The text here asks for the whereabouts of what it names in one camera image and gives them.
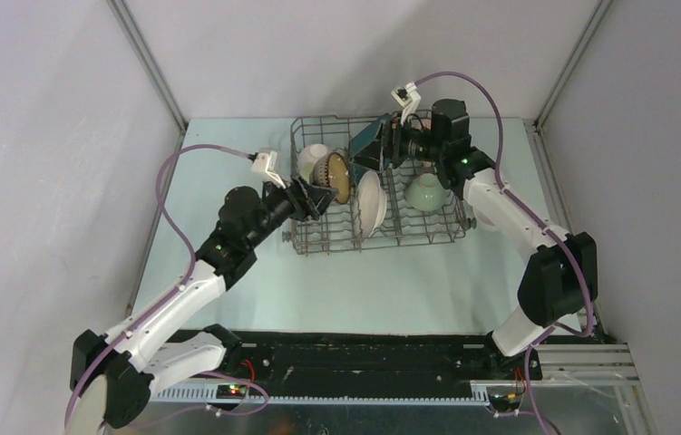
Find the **white ribbed bowl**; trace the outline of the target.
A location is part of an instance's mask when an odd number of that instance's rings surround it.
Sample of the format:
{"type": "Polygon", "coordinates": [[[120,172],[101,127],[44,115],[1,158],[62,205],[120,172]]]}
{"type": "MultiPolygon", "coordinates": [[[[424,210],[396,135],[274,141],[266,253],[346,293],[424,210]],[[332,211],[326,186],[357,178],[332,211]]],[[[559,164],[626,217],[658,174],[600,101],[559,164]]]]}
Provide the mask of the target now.
{"type": "Polygon", "coordinates": [[[330,149],[322,143],[305,146],[297,154],[297,169],[299,175],[305,180],[310,180],[314,166],[329,152],[330,149]]]}

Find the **pale green bowl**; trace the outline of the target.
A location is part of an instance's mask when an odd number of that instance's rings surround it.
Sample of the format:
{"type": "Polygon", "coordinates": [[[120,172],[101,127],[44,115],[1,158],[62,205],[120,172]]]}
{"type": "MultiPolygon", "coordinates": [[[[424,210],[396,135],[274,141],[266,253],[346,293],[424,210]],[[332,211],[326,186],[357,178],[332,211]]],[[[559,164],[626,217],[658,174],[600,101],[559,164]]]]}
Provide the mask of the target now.
{"type": "Polygon", "coordinates": [[[448,193],[435,174],[424,173],[413,179],[404,199],[411,208],[432,214],[448,204],[448,193]]]}

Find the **small white bowl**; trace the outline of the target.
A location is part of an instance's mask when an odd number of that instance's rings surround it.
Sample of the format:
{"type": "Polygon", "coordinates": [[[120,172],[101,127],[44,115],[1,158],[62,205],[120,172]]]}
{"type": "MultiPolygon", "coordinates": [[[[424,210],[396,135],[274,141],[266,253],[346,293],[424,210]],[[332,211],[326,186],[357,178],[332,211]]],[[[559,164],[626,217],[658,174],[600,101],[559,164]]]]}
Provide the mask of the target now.
{"type": "Polygon", "coordinates": [[[484,230],[491,231],[491,232],[498,232],[499,229],[495,226],[495,224],[485,215],[483,214],[478,208],[473,209],[473,214],[477,220],[477,227],[483,228],[484,230]]]}

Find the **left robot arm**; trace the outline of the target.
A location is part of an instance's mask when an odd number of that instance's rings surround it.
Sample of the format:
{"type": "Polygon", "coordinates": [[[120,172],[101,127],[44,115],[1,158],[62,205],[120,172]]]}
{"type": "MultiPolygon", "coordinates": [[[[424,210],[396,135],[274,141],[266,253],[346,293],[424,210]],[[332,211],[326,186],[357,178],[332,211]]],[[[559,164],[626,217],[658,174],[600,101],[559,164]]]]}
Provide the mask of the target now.
{"type": "Polygon", "coordinates": [[[132,423],[152,397],[202,372],[231,377],[242,365],[238,338],[220,325],[181,344],[166,342],[206,304],[224,295],[255,264],[255,249],[286,221],[320,218],[337,189],[297,177],[257,192],[228,192],[207,240],[189,268],[151,305],[104,333],[86,330],[73,343],[67,434],[98,434],[132,423]]]}

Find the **white scalloped plate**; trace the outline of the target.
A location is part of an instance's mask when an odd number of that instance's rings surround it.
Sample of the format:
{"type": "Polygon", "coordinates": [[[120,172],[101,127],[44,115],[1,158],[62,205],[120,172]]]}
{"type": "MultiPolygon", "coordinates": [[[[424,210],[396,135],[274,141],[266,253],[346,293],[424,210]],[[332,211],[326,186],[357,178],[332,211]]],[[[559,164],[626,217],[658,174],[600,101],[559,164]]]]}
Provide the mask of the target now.
{"type": "Polygon", "coordinates": [[[387,211],[387,196],[375,171],[367,171],[360,179],[356,198],[360,235],[367,239],[381,226],[387,211]]]}

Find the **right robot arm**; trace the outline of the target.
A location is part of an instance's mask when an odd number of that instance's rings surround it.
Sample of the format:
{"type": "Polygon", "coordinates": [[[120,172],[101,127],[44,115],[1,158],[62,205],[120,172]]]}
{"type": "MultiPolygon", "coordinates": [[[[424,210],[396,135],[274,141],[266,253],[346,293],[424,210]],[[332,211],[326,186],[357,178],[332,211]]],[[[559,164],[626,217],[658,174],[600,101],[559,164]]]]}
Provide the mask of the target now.
{"type": "Polygon", "coordinates": [[[408,109],[379,116],[350,139],[349,157],[367,169],[396,168],[407,160],[432,163],[442,188],[515,246],[526,263],[519,306],[491,333],[495,346],[482,356],[484,370],[505,379],[518,369],[518,353],[558,327],[561,317],[584,310],[586,328],[593,328],[596,241],[586,232],[573,234],[549,223],[516,195],[502,177],[500,161],[472,145],[464,101],[435,102],[425,127],[413,125],[417,118],[408,109]]]}

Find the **brown glazed bowl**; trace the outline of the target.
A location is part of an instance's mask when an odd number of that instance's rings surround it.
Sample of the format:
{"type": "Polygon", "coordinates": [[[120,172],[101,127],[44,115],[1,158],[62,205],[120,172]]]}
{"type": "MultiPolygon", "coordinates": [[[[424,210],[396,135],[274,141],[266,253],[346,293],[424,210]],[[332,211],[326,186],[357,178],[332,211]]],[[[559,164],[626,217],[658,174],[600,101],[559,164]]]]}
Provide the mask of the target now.
{"type": "Polygon", "coordinates": [[[320,158],[310,173],[309,181],[316,186],[336,190],[336,204],[347,204],[351,198],[350,169],[339,152],[333,151],[320,158]]]}

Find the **teal square plate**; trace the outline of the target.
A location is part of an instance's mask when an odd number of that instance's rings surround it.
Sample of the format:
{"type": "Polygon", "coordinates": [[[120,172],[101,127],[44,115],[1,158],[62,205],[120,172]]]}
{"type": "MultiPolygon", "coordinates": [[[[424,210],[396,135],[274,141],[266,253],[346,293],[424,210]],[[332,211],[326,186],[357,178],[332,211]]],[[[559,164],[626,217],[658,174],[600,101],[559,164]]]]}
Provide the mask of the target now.
{"type": "Polygon", "coordinates": [[[381,147],[383,150],[388,141],[391,118],[382,115],[364,127],[349,141],[349,159],[366,147],[381,147]]]}

